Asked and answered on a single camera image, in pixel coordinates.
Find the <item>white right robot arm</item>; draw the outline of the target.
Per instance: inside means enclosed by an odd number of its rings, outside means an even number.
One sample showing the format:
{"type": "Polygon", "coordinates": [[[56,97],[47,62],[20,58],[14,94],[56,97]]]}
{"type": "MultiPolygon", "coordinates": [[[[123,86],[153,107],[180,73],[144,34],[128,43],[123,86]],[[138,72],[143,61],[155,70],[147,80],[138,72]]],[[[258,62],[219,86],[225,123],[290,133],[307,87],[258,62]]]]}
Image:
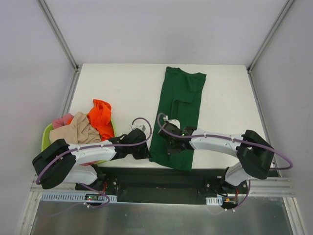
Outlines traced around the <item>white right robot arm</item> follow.
{"type": "Polygon", "coordinates": [[[265,180],[269,175],[274,153],[270,151],[271,145],[253,130],[246,130],[242,135],[218,135],[195,127],[181,130],[167,121],[158,134],[166,140],[168,154],[210,150],[237,158],[239,162],[227,167],[221,177],[219,185],[225,193],[233,192],[251,177],[265,180]]]}

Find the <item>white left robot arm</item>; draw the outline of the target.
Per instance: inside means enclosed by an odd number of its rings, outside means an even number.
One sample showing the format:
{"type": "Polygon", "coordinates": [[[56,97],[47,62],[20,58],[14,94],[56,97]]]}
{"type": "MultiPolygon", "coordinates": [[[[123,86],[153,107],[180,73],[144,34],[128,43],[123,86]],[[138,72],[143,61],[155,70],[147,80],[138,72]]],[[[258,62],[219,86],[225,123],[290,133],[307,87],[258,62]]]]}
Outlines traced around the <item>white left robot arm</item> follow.
{"type": "Polygon", "coordinates": [[[51,189],[61,183],[80,183],[99,190],[104,180],[93,164],[123,159],[127,155],[136,160],[148,158],[147,139],[138,128],[98,143],[69,144],[58,139],[32,161],[38,176],[36,184],[51,189]]]}

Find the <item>dark green t-shirt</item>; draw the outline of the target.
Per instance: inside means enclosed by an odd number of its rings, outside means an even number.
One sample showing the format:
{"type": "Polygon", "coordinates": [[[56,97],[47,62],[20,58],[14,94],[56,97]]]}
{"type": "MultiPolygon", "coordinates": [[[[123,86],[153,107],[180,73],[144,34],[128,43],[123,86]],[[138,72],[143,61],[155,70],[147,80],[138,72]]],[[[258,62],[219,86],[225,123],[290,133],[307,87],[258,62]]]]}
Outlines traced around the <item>dark green t-shirt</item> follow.
{"type": "MultiPolygon", "coordinates": [[[[205,81],[206,74],[190,74],[180,68],[167,67],[157,113],[177,119],[182,128],[197,127],[205,81]]],[[[193,151],[167,154],[166,140],[158,134],[159,130],[158,124],[155,123],[150,145],[150,161],[175,170],[191,171],[193,151]]]]}

